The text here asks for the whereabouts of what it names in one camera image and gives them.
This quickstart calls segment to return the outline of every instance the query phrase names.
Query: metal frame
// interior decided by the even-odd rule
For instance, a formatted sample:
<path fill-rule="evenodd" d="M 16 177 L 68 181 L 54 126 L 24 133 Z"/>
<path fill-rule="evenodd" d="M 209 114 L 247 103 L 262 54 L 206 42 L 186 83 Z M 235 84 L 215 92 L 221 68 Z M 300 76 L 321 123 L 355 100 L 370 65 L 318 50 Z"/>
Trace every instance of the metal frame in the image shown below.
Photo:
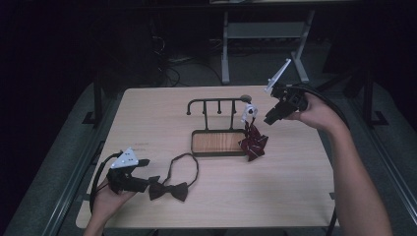
<path fill-rule="evenodd" d="M 301 62 L 301 55 L 310 32 L 315 10 L 309 12 L 305 22 L 290 23 L 229 23 L 228 12 L 224 12 L 223 21 L 223 51 L 221 54 L 221 82 L 230 83 L 229 61 L 227 56 L 228 38 L 300 38 L 296 51 L 291 52 L 297 73 L 302 83 L 308 83 L 309 78 Z"/>
<path fill-rule="evenodd" d="M 216 152 L 195 152 L 193 149 L 193 140 L 194 135 L 196 134 L 221 134 L 221 133 L 245 133 L 243 129 L 234 129 L 233 128 L 233 118 L 234 114 L 236 114 L 236 101 L 243 101 L 246 103 L 251 103 L 251 97 L 249 95 L 242 95 L 239 98 L 202 98 L 202 99 L 194 99 L 191 100 L 187 105 L 187 115 L 191 115 L 191 104 L 194 102 L 202 102 L 203 103 L 203 114 L 205 115 L 205 129 L 204 130 L 195 130 L 191 135 L 191 152 L 195 157 L 199 156 L 236 156 L 236 155 L 245 155 L 245 152 L 242 151 L 216 151 Z M 221 114 L 221 101 L 231 101 L 232 107 L 230 112 L 230 128 L 228 130 L 210 130 L 209 129 L 209 118 L 208 118 L 208 111 L 207 111 L 207 102 L 215 101 L 217 102 L 217 114 Z"/>

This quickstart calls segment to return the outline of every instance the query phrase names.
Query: black cable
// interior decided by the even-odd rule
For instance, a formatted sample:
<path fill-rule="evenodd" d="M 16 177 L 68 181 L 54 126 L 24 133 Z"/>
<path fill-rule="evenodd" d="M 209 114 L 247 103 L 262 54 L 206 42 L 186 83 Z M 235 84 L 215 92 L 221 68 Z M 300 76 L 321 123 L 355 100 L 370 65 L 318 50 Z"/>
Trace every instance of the black cable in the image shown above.
<path fill-rule="evenodd" d="M 349 128 L 349 123 L 347 122 L 347 119 L 346 119 L 344 113 L 340 110 L 340 108 L 336 104 L 334 104 L 331 100 L 329 100 L 327 97 L 323 96 L 318 91 L 316 91 L 315 88 L 304 85 L 304 84 L 294 85 L 294 86 L 292 86 L 292 88 L 301 89 L 304 92 L 311 93 L 312 95 L 315 95 L 316 97 L 318 97 L 319 99 L 324 101 L 325 104 L 328 105 L 340 117 L 340 119 L 343 121 L 343 123 L 346 125 L 346 127 L 348 129 L 350 129 Z"/>
<path fill-rule="evenodd" d="M 113 157 L 119 157 L 122 153 L 123 153 L 123 151 L 120 151 L 119 153 L 111 154 L 103 162 L 101 162 L 100 166 L 98 167 L 97 172 L 95 173 L 95 176 L 94 176 L 94 180 L 92 181 L 91 192 L 89 193 L 89 211 L 91 213 L 92 213 L 92 209 L 94 207 L 95 195 L 98 192 L 98 190 L 97 190 L 98 179 L 100 178 L 100 175 L 103 172 L 103 169 L 104 169 L 105 164 L 111 158 L 113 158 Z"/>

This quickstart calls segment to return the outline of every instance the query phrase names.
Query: maroon bow tie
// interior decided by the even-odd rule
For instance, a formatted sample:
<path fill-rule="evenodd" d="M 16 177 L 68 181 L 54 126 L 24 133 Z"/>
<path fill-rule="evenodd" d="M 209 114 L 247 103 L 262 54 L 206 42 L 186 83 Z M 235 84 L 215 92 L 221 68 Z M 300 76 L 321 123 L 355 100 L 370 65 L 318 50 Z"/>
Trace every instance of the maroon bow tie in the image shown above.
<path fill-rule="evenodd" d="M 165 186 L 164 185 L 165 182 L 171 178 L 172 164 L 174 163 L 175 160 L 178 160 L 185 155 L 190 155 L 191 157 L 193 157 L 194 161 L 196 161 L 197 173 L 196 173 L 196 177 L 194 178 L 193 182 L 191 182 L 191 184 L 187 184 L 186 182 L 183 182 L 179 185 Z M 174 197 L 175 199 L 180 200 L 182 202 L 185 202 L 185 200 L 187 199 L 187 195 L 188 195 L 188 188 L 192 184 L 194 184 L 194 182 L 196 182 L 198 176 L 199 176 L 199 163 L 197 162 L 196 158 L 190 153 L 181 154 L 181 155 L 179 155 L 179 156 L 177 156 L 177 157 L 175 157 L 171 160 L 171 164 L 169 165 L 168 176 L 166 177 L 166 179 L 162 183 L 155 182 L 155 183 L 151 183 L 149 185 L 149 198 L 152 201 L 152 200 L 155 200 L 157 198 L 160 198 L 161 196 L 163 196 L 166 193 L 171 193 L 172 197 Z"/>
<path fill-rule="evenodd" d="M 245 139 L 239 141 L 240 148 L 248 155 L 248 161 L 252 161 L 265 154 L 264 148 L 267 145 L 268 136 L 261 135 L 254 125 L 255 118 L 251 125 L 245 121 Z"/>
<path fill-rule="evenodd" d="M 188 185 L 186 182 L 175 186 L 164 186 L 160 183 L 154 183 L 149 185 L 149 198 L 151 201 L 160 198 L 166 193 L 171 193 L 172 197 L 174 197 L 175 199 L 185 202 L 185 199 L 187 199 L 188 195 Z"/>

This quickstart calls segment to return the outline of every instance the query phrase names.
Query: finger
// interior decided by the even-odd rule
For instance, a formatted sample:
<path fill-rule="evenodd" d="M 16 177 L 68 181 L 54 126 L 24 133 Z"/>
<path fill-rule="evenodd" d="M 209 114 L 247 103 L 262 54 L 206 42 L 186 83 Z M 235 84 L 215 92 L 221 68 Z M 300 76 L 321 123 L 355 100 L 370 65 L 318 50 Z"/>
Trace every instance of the finger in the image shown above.
<path fill-rule="evenodd" d="M 284 118 L 285 120 L 300 120 L 300 112 L 292 112 L 289 116 Z"/>
<path fill-rule="evenodd" d="M 101 189 L 106 184 L 108 184 L 108 180 L 107 180 L 107 178 L 104 178 L 103 182 L 101 182 L 101 184 L 98 185 L 97 189 Z"/>
<path fill-rule="evenodd" d="M 130 191 L 124 191 L 120 197 L 123 199 L 124 202 L 130 200 L 133 198 L 137 193 L 136 192 L 130 192 Z"/>

